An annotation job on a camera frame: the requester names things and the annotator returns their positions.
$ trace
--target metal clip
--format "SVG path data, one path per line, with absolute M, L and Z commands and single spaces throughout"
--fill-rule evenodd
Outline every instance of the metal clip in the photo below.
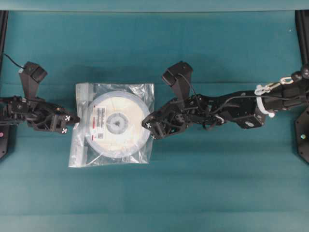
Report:
M 267 86 L 269 86 L 269 90 L 273 90 L 274 88 L 277 88 L 280 85 L 281 85 L 281 83 L 277 82 L 277 83 L 270 83 Z
M 270 92 L 270 88 L 268 85 L 266 86 L 257 85 L 254 91 L 254 94 L 257 96 L 261 96 L 262 94 L 269 93 L 269 92 Z
M 280 79 L 280 83 L 281 83 L 282 85 L 289 85 L 289 84 L 291 84 L 291 83 L 293 83 L 293 82 L 294 82 L 294 81 L 293 81 L 293 79 L 292 79 L 290 76 L 283 77 L 283 78 Z

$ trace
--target cable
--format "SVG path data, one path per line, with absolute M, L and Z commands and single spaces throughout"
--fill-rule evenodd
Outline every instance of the cable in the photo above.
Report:
M 23 66 L 17 64 L 9 55 L 5 54 L 5 53 L 2 53 L 2 56 L 6 56 L 14 65 L 16 65 L 17 67 L 21 68 L 21 69 L 24 69 Z
M 289 100 L 295 100 L 298 99 L 299 97 L 294 97 L 294 98 L 280 98 L 280 97 L 273 97 L 273 96 L 234 96 L 231 98 L 228 98 L 219 108 L 217 108 L 215 111 L 210 112 L 210 114 L 215 114 L 217 112 L 219 112 L 220 110 L 222 110 L 224 108 L 224 106 L 232 99 L 236 99 L 236 98 L 257 98 L 257 97 L 261 97 L 261 98 L 273 98 L 273 99 L 278 99 L 278 100 L 284 100 L 284 101 L 289 101 Z
M 184 78 L 184 80 L 186 81 L 186 83 L 189 85 L 189 87 L 192 89 L 195 99 L 197 100 L 197 105 L 198 105 L 198 109 L 202 110 L 203 112 L 205 112 L 205 110 L 202 109 L 201 105 L 199 104 L 199 99 L 197 97 L 197 93 L 195 92 L 195 89 L 193 88 L 193 86 L 191 85 L 191 83 L 187 80 L 187 78 L 185 78 L 184 75 L 182 75 L 181 73 L 178 73 L 178 75 L 182 76 Z

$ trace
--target carabiner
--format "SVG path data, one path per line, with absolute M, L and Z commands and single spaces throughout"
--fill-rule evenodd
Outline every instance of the carabiner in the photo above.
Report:
M 291 84 L 291 83 L 293 83 L 293 82 L 294 82 L 294 81 L 293 81 L 293 79 L 292 79 L 290 76 L 283 77 L 283 78 L 280 79 L 280 83 L 281 83 L 282 85 L 289 85 L 289 84 Z

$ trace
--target black metal frame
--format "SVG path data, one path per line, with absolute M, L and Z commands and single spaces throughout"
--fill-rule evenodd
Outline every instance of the black metal frame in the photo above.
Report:
M 295 11 L 295 23 L 303 64 L 309 63 L 309 10 Z
M 6 28 L 8 22 L 8 11 L 0 11 L 0 54 L 4 51 L 4 42 L 6 35 Z M 0 73 L 2 68 L 3 56 L 0 56 Z M 0 126 L 0 159 L 7 153 L 7 145 L 9 138 L 9 126 Z

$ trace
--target white spool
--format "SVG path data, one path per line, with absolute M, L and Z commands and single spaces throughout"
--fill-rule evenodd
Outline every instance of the white spool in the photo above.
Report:
M 100 155 L 130 156 L 147 142 L 150 131 L 141 126 L 149 109 L 136 95 L 113 91 L 96 98 L 88 107 L 86 140 Z

